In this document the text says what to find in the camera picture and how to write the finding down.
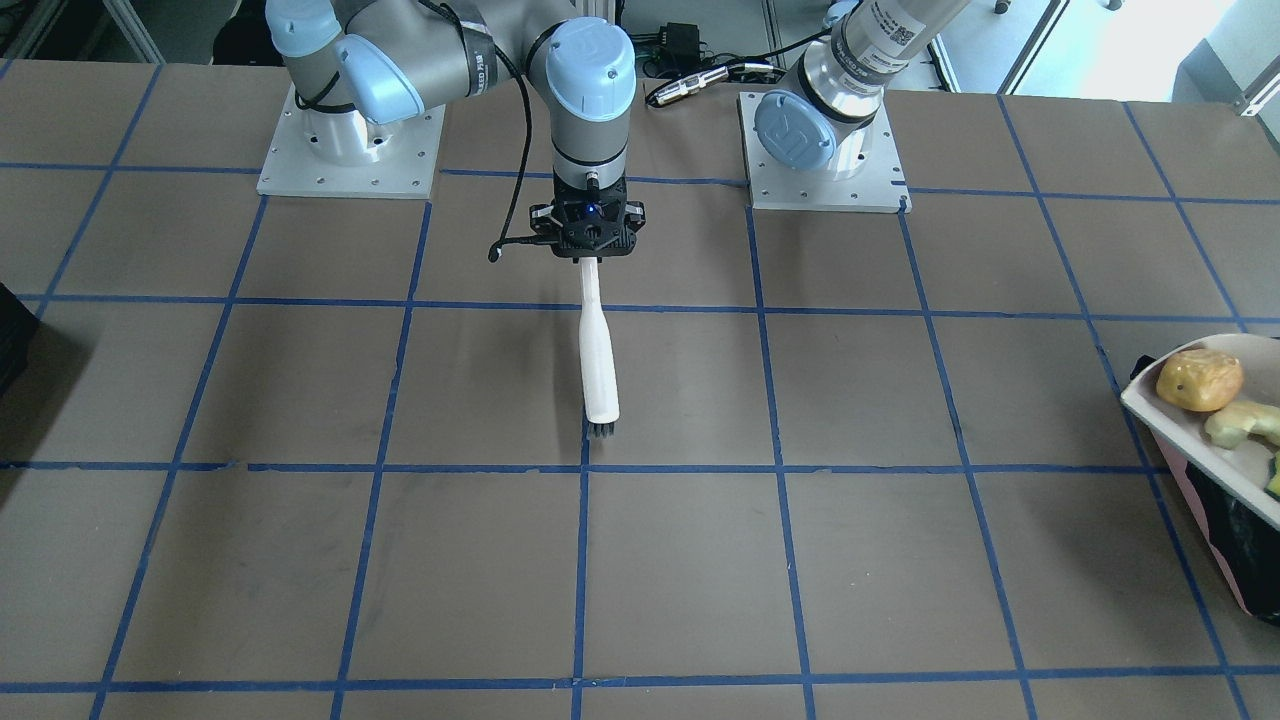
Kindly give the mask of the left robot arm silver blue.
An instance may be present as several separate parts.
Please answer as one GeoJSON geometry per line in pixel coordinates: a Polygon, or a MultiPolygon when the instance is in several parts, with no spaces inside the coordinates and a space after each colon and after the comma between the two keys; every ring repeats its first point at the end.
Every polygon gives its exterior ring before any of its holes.
{"type": "Polygon", "coordinates": [[[762,147],[794,170],[831,165],[879,111],[884,87],[965,1],[859,1],[810,42],[762,95],[751,126],[762,147]]]}

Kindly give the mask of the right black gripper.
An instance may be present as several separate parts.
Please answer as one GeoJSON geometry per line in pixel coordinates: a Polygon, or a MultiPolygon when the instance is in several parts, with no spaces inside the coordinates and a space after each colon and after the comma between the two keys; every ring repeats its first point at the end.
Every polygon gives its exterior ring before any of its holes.
{"type": "Polygon", "coordinates": [[[636,249],[646,209],[644,202],[630,200],[540,204],[530,208],[529,220],[534,243],[547,246],[557,258],[623,258],[636,249]]]}

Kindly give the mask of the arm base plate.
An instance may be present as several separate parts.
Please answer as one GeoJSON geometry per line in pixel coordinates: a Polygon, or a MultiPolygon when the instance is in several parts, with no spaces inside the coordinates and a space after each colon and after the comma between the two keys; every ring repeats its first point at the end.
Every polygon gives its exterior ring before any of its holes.
{"type": "Polygon", "coordinates": [[[392,124],[305,110],[289,87],[256,190],[264,196],[429,200],[445,108],[392,124]]]}
{"type": "Polygon", "coordinates": [[[844,133],[801,97],[782,91],[739,95],[751,206],[780,211],[913,210],[890,115],[844,133]]]}

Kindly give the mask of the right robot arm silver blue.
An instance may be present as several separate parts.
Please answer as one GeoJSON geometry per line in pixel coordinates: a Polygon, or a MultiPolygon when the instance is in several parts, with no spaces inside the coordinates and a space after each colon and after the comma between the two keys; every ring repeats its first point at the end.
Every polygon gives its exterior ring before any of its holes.
{"type": "Polygon", "coordinates": [[[625,168],[634,45],[576,1],[269,1],[291,76],[262,195],[426,199],[442,109],[512,79],[549,114],[553,199],[530,245],[558,258],[634,251],[645,222],[625,168]]]}

